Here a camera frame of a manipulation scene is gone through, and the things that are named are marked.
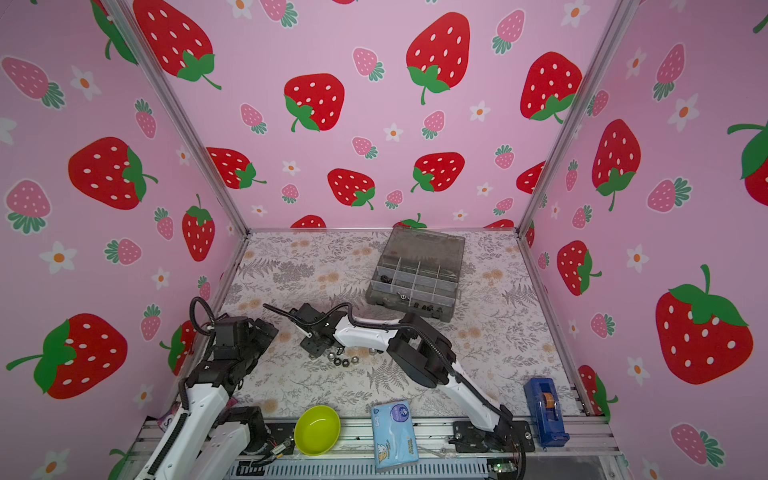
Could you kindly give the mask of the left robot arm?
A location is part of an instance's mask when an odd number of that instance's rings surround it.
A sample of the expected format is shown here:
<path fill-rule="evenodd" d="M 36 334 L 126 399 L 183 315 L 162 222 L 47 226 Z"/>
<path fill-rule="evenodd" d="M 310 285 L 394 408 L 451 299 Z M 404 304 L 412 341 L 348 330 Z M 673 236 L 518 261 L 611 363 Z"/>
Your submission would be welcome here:
<path fill-rule="evenodd" d="M 221 479 L 242 453 L 267 455 L 271 432 L 259 407 L 227 407 L 277 337 L 261 319 L 222 318 L 211 353 L 179 386 L 181 405 L 138 479 Z"/>

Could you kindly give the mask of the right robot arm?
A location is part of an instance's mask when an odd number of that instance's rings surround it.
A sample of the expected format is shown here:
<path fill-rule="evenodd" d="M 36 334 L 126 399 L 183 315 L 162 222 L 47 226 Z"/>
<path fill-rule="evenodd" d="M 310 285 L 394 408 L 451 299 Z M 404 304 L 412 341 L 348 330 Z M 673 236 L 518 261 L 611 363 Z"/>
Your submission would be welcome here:
<path fill-rule="evenodd" d="M 511 441 L 513 414 L 470 380 L 451 341 L 422 317 L 407 313 L 397 320 L 360 318 L 348 302 L 327 312 L 305 303 L 286 317 L 305 334 L 302 347 L 312 357 L 355 348 L 386 353 L 412 381 L 449 397 L 488 440 L 499 447 Z"/>

